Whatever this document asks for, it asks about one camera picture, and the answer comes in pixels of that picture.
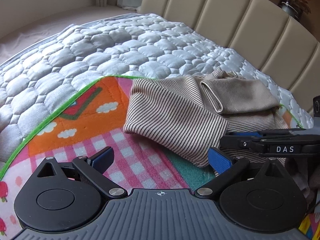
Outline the colourful cartoon play mat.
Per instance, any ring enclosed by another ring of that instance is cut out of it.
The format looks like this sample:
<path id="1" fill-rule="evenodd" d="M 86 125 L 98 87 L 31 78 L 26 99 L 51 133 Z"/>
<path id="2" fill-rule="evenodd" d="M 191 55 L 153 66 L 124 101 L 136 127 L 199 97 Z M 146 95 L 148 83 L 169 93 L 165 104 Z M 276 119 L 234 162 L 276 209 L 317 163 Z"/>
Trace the colourful cartoon play mat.
<path id="1" fill-rule="evenodd" d="M 1 239 L 21 229 L 13 202 L 40 162 L 50 155 L 70 161 L 111 146 L 115 162 L 106 176 L 130 190 L 134 187 L 196 187 L 213 178 L 154 142 L 123 132 L 132 80 L 105 77 L 78 97 L 15 157 L 1 181 Z"/>

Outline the white quilted mattress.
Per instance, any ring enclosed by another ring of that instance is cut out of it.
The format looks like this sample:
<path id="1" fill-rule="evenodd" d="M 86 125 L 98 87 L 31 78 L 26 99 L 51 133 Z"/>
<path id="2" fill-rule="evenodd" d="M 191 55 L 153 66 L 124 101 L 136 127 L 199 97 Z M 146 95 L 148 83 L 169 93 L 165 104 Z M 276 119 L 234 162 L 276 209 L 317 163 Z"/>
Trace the white quilted mattress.
<path id="1" fill-rule="evenodd" d="M 59 110 L 105 76 L 165 79 L 216 68 L 262 81 L 299 127 L 313 125 L 291 92 L 234 49 L 156 14 L 125 14 L 69 25 L 1 64 L 1 174 Z"/>

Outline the beige striped garment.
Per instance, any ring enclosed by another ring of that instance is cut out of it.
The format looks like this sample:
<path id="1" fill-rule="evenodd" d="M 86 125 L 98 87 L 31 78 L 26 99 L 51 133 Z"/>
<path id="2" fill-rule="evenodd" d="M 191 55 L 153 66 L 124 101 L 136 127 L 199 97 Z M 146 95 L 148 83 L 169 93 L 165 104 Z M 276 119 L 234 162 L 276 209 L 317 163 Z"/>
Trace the beige striped garment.
<path id="1" fill-rule="evenodd" d="M 227 133 L 286 129 L 279 107 L 260 80 L 220 68 L 205 76 L 136 79 L 123 130 L 205 167 L 208 150 Z"/>

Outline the beige padded headboard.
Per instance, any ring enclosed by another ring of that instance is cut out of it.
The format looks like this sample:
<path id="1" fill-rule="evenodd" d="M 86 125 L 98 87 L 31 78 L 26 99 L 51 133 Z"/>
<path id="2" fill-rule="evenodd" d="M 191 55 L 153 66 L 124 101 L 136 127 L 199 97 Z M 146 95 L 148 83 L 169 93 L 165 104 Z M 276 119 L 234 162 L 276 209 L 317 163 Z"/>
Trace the beige padded headboard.
<path id="1" fill-rule="evenodd" d="M 143 0 L 140 11 L 185 23 L 235 49 L 289 90 L 300 107 L 312 109 L 319 95 L 319 42 L 269 0 Z"/>

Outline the potted red leaf plant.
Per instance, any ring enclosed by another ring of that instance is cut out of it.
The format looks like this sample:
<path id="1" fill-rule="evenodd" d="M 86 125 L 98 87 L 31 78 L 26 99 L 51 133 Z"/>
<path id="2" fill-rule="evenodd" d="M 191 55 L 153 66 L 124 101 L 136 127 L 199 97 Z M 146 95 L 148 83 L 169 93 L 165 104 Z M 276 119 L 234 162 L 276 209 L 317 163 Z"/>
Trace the potted red leaf plant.
<path id="1" fill-rule="evenodd" d="M 309 7 L 310 1 L 311 0 L 280 0 L 278 6 L 295 20 L 300 21 L 303 13 L 311 13 Z"/>

